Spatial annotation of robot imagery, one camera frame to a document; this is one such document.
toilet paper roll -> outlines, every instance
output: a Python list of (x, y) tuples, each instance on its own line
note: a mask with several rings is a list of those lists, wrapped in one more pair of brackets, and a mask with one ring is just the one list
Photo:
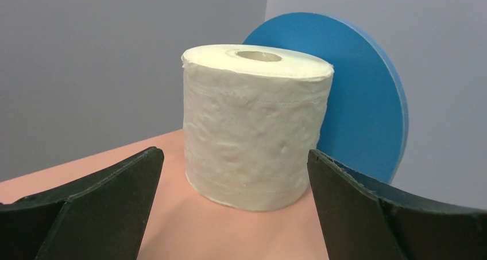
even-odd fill
[(328, 62), (252, 45), (181, 57), (186, 176), (204, 197), (249, 211), (284, 208), (309, 185), (333, 78)]

gray background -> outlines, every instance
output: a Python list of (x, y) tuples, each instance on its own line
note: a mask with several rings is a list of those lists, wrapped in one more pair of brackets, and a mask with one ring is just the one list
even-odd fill
[(266, 0), (0, 0), (0, 181), (180, 129), (180, 56)]
[(392, 59), (410, 118), (392, 184), (487, 208), (487, 0), (268, 0), (266, 18), (293, 11), (347, 19)]
[(371, 34), (407, 94), (393, 185), (487, 208), (486, 0), (0, 0), (0, 180), (176, 130), (180, 55), (293, 11)]

blue circular plate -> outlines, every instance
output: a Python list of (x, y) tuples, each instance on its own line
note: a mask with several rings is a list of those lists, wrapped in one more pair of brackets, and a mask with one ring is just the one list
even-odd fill
[(318, 149), (390, 183), (408, 135), (406, 97), (385, 52), (358, 27), (325, 15), (290, 13), (264, 22), (244, 44), (308, 53), (335, 74)]

table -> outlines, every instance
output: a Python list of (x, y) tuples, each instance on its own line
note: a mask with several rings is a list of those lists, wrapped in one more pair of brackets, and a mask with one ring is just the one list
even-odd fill
[(0, 201), (68, 183), (150, 146), (162, 149), (165, 160), (138, 260), (328, 259), (310, 189), (294, 205), (273, 212), (215, 204), (187, 183), (182, 130), (4, 181)]

white toilet paper roll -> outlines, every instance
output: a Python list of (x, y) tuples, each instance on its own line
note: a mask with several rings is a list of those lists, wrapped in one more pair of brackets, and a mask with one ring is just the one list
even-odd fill
[(206, 45), (182, 56), (186, 176), (223, 205), (284, 208), (309, 184), (333, 67), (305, 53)]

